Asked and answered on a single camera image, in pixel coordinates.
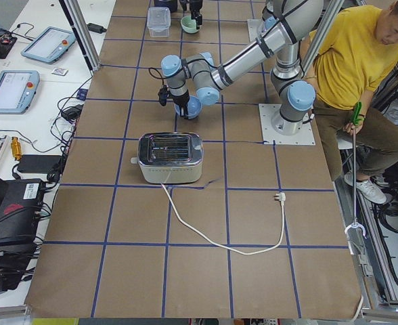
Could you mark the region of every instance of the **tiled table surface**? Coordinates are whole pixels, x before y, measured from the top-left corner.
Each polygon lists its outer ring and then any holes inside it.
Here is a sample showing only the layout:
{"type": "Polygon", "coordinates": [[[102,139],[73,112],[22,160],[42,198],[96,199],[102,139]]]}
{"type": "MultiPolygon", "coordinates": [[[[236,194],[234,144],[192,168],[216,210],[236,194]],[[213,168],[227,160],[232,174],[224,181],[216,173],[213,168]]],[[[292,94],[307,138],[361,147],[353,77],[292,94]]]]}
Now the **tiled table surface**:
{"type": "Polygon", "coordinates": [[[352,318],[360,290],[315,125],[316,146],[262,143],[258,104],[279,102],[273,61],[192,121],[159,105],[161,81],[148,73],[168,54],[232,57],[263,1],[204,0],[194,35],[181,31],[179,7],[161,39],[146,29],[150,5],[115,5],[26,303],[39,317],[352,318]],[[130,162],[138,139],[160,131],[204,141],[202,177],[170,187],[187,222],[244,251],[272,246],[281,227],[273,195],[283,191],[282,245],[241,256],[181,225],[162,188],[130,162]]]}

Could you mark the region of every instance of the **green handle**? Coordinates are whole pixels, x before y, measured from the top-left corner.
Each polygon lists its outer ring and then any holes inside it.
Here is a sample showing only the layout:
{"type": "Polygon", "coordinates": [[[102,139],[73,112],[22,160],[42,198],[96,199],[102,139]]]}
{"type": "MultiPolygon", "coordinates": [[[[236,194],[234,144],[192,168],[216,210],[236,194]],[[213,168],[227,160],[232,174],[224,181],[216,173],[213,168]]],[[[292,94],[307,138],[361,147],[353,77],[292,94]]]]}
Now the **green handle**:
{"type": "Polygon", "coordinates": [[[358,125],[359,121],[363,120],[363,118],[359,118],[360,110],[361,110],[361,102],[357,102],[356,105],[354,105],[354,113],[353,116],[351,117],[351,122],[354,125],[358,125]]]}

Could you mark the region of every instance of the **green bowl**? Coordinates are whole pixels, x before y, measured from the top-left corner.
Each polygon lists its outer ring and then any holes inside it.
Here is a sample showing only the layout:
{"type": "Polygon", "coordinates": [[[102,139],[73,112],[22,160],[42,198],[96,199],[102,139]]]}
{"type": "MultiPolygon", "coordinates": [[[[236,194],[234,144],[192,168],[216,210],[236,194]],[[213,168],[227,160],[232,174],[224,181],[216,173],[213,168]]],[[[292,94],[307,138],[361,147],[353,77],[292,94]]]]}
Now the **green bowl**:
{"type": "Polygon", "coordinates": [[[191,16],[184,16],[181,19],[181,27],[182,29],[189,34],[197,33],[199,30],[196,29],[196,21],[192,19],[191,16]]]}

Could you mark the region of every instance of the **red logo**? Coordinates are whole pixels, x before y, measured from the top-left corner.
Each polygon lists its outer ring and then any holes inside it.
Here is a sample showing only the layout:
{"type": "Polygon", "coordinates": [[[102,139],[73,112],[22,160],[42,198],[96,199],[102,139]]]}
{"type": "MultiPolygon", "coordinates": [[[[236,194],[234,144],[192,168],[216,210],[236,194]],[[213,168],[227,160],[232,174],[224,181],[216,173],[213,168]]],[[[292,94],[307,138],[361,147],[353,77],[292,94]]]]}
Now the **red logo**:
{"type": "Polygon", "coordinates": [[[24,208],[22,205],[17,204],[17,203],[12,203],[8,205],[5,210],[3,210],[4,215],[9,215],[10,213],[13,213],[15,210],[24,208]]]}

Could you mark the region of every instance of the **white desk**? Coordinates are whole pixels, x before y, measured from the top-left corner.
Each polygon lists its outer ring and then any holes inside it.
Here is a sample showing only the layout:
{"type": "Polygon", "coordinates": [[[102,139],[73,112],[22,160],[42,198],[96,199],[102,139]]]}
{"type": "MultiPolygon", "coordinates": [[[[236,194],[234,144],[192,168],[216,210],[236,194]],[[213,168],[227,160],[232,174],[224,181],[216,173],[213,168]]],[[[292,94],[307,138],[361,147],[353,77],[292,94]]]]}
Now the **white desk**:
{"type": "MultiPolygon", "coordinates": [[[[104,27],[108,26],[115,2],[116,0],[79,0],[86,23],[92,22],[104,27]]],[[[64,12],[57,1],[29,0],[12,28],[23,22],[31,23],[35,26],[30,32],[30,36],[32,37],[38,36],[48,26],[71,30],[64,12]]],[[[27,28],[28,25],[24,24],[20,30],[17,30],[17,33],[23,35],[27,31],[27,28]]],[[[92,32],[91,37],[97,52],[100,52],[104,34],[92,32]]],[[[28,43],[30,42],[19,37],[18,42],[14,45],[7,58],[0,60],[0,72],[2,70],[38,71],[41,80],[37,88],[37,93],[29,109],[24,114],[0,114],[0,129],[18,130],[32,141],[36,140],[34,145],[39,150],[45,151],[58,143],[58,140],[50,133],[50,127],[59,112],[57,102],[64,97],[71,96],[91,76],[91,73],[83,59],[77,42],[54,64],[45,64],[23,57],[20,52],[28,43]],[[55,67],[68,69],[68,74],[63,77],[52,74],[51,71],[55,67]]],[[[67,106],[80,103],[82,102],[71,100],[67,106]]],[[[63,119],[58,121],[57,126],[61,132],[71,129],[71,125],[63,119]]],[[[3,133],[20,137],[14,132],[3,133]]],[[[20,144],[23,154],[40,154],[30,144],[22,140],[20,140],[20,144]]],[[[60,148],[57,147],[45,154],[60,154],[60,152],[60,148]]],[[[12,179],[12,167],[17,162],[13,159],[12,155],[8,155],[7,153],[5,153],[4,157],[6,158],[0,164],[0,177],[2,179],[12,179]]],[[[39,174],[25,174],[23,177],[40,177],[42,180],[46,180],[44,175],[39,174]]],[[[54,194],[55,191],[52,191],[45,195],[45,202],[50,206],[53,202],[54,194]]],[[[39,222],[38,236],[44,237],[48,222],[48,220],[39,222]]],[[[35,266],[36,262],[36,260],[32,260],[28,268],[35,266]]],[[[23,305],[29,286],[30,281],[21,282],[17,289],[0,294],[0,307],[23,305]]]]}

